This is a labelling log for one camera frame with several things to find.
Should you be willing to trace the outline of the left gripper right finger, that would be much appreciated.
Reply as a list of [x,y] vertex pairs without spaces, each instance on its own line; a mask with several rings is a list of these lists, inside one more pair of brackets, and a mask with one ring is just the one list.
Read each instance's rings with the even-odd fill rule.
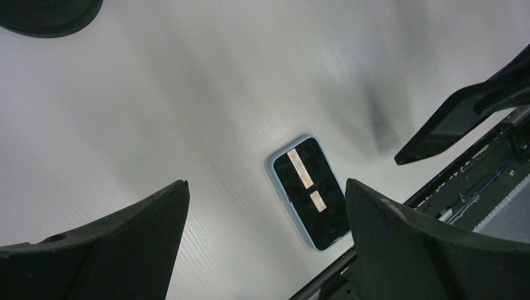
[[528,299],[529,245],[467,231],[355,179],[346,209],[361,299]]

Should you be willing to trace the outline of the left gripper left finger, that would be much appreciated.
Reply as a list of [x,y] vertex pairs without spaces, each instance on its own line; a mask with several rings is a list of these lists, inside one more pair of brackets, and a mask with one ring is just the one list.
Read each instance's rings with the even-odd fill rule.
[[2,299],[165,299],[189,209],[178,180],[45,240],[1,248]]

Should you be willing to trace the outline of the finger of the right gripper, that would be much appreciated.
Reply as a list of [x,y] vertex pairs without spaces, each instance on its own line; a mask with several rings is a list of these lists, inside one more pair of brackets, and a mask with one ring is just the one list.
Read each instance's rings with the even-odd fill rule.
[[474,105],[475,113],[486,115],[529,104],[529,46],[479,86],[481,97]]

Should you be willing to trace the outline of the black phone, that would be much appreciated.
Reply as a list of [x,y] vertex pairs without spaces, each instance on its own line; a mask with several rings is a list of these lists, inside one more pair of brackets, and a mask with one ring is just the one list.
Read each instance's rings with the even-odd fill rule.
[[395,155],[398,165],[431,158],[449,149],[489,117],[476,105],[492,93],[504,91],[506,81],[485,81],[464,87],[451,94],[420,130]]

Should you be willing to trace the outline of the black pole stand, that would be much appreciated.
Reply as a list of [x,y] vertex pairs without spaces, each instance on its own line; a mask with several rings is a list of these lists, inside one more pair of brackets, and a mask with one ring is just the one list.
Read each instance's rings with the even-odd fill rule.
[[1,27],[34,38],[79,32],[98,15],[103,0],[1,1]]

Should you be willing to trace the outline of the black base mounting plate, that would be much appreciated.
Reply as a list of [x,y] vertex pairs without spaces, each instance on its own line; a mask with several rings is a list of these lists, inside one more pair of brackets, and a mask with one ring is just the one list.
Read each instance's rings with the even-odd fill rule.
[[[529,176],[529,107],[493,127],[403,205],[446,224],[473,229]],[[361,299],[353,246],[300,289],[295,299]]]

